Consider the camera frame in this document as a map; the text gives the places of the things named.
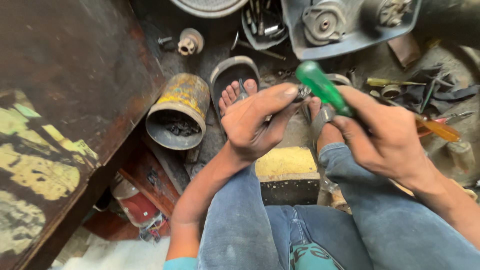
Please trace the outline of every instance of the green screwdriver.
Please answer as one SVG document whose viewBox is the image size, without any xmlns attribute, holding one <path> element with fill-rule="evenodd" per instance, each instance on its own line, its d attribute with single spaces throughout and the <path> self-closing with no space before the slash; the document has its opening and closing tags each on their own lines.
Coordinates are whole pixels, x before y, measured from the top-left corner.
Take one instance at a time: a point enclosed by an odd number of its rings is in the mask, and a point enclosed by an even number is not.
<svg viewBox="0 0 480 270">
<path fill-rule="evenodd" d="M 327 79 L 317 62 L 305 61 L 295 71 L 295 76 L 304 85 L 310 87 L 312 93 L 322 103 L 330 103 L 338 115 L 353 117 L 353 109 L 343 100 L 335 85 Z"/>
</svg>

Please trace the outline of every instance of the yellow screwdriver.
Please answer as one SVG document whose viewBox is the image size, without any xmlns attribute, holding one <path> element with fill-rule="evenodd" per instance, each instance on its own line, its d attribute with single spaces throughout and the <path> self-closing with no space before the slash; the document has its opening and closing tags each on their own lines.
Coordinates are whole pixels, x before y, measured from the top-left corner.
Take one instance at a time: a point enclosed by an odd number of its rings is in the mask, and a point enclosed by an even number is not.
<svg viewBox="0 0 480 270">
<path fill-rule="evenodd" d="M 382 98 L 378 91 L 372 90 L 370 91 L 370 95 L 385 102 L 388 102 L 393 106 L 401 107 L 400 104 L 394 101 Z M 426 128 L 430 129 L 433 133 L 437 134 L 440 138 L 446 141 L 458 142 L 460 140 L 460 133 L 451 126 L 436 122 L 432 119 L 428 119 L 426 116 L 419 115 L 418 113 L 415 113 L 415 120 L 423 124 Z"/>
</svg>

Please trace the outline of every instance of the toe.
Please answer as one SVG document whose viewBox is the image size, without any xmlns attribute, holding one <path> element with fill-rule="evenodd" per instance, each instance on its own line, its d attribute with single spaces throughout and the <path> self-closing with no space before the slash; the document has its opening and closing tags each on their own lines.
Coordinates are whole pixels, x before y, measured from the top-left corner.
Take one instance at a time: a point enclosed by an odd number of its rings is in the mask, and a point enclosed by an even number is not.
<svg viewBox="0 0 480 270">
<path fill-rule="evenodd" d="M 227 109 L 223 98 L 218 101 L 218 107 L 220 108 L 220 115 L 223 116 L 225 114 L 225 110 Z"/>
<path fill-rule="evenodd" d="M 308 104 L 308 108 L 310 108 L 310 113 L 312 114 L 312 121 L 320 112 L 321 105 L 322 105 L 322 102 L 320 101 L 319 97 L 313 97 L 310 103 Z"/>
<path fill-rule="evenodd" d="M 235 91 L 233 90 L 232 86 L 227 86 L 225 91 L 227 92 L 230 101 L 233 103 L 237 99 L 237 96 L 235 95 Z"/>
<path fill-rule="evenodd" d="M 243 87 L 245 87 L 245 91 L 247 91 L 247 94 L 249 96 L 257 93 L 257 83 L 255 82 L 254 79 L 248 79 L 243 83 Z"/>
<path fill-rule="evenodd" d="M 233 91 L 235 91 L 235 96 L 238 97 L 240 95 L 240 86 L 239 86 L 238 81 L 233 81 L 232 82 L 232 88 L 233 88 Z"/>
<path fill-rule="evenodd" d="M 230 97 L 228 96 L 228 93 L 226 90 L 223 90 L 222 92 L 222 99 L 225 102 L 225 105 L 228 107 L 232 105 L 232 101 L 230 100 Z"/>
</svg>

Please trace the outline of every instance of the rusty metal can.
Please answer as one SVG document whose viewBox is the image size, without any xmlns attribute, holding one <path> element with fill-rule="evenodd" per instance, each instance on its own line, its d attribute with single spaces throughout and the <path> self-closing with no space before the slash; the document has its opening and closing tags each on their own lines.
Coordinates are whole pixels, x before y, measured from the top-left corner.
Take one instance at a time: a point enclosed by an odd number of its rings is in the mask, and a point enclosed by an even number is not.
<svg viewBox="0 0 480 270">
<path fill-rule="evenodd" d="M 197 146 L 206 131 L 205 117 L 210 103 L 208 84 L 200 77 L 180 73 L 164 86 L 163 94 L 148 112 L 148 134 L 173 150 Z"/>
</svg>

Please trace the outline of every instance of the flip-flop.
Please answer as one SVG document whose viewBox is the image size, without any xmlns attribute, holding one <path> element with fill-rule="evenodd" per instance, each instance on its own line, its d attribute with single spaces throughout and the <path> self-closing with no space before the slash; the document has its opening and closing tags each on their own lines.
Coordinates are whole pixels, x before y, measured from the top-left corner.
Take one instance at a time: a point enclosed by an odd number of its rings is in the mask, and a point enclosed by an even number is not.
<svg viewBox="0 0 480 270">
<path fill-rule="evenodd" d="M 221 123 L 222 115 L 220 115 L 220 108 L 218 107 L 218 101 L 222 97 L 222 92 L 233 81 L 239 82 L 240 94 L 234 101 L 242 100 L 248 97 L 243 82 L 248 79 L 253 79 L 257 83 L 257 88 L 260 85 L 260 76 L 258 74 L 258 68 L 253 60 L 247 56 L 235 56 L 230 57 L 220 62 L 212 71 L 210 75 L 210 96 L 212 97 L 213 105 L 215 107 L 216 116 L 220 122 L 220 128 L 223 130 Z"/>
<path fill-rule="evenodd" d="M 344 86 L 352 86 L 352 83 L 348 78 L 342 76 L 340 74 L 327 74 L 327 78 L 332 81 L 335 85 L 344 85 Z M 310 131 L 312 134 L 313 140 L 313 148 L 316 150 L 316 142 L 318 137 L 320 136 L 320 132 L 324 125 L 330 121 L 332 121 L 333 117 L 336 115 L 335 110 L 329 105 L 324 104 L 320 106 L 320 111 L 318 112 L 315 119 L 312 121 L 312 113 L 308 106 L 303 107 L 303 113 L 307 118 L 307 122 L 310 124 Z"/>
</svg>

